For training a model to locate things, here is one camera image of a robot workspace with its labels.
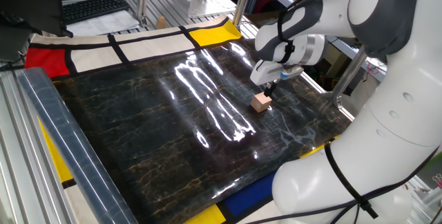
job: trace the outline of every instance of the black marble surface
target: black marble surface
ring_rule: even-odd
[[[264,113],[237,41],[55,82],[140,223],[183,223],[340,134],[349,120],[302,78]]]

